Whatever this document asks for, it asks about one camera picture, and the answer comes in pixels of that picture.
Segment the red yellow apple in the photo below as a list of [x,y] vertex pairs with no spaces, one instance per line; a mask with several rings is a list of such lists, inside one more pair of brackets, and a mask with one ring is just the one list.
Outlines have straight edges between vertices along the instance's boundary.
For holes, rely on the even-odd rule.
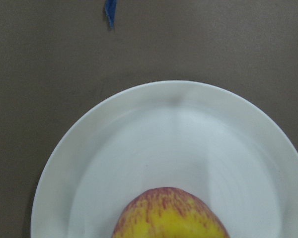
[[215,213],[196,196],[173,187],[149,189],[121,213],[114,238],[227,238]]

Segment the white plate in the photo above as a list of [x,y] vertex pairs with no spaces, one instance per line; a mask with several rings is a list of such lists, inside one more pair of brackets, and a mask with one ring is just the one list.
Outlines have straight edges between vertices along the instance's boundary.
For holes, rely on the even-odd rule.
[[120,92],[63,136],[40,177],[33,238],[108,238],[156,187],[203,200],[232,238],[298,238],[298,153],[264,112],[224,89],[161,81]]

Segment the brown paper table mat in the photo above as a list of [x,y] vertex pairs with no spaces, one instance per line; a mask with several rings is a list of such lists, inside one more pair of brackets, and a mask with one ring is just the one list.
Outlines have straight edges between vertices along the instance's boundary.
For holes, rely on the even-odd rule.
[[264,111],[298,151],[298,0],[0,0],[0,238],[30,237],[66,131],[124,89],[190,80]]

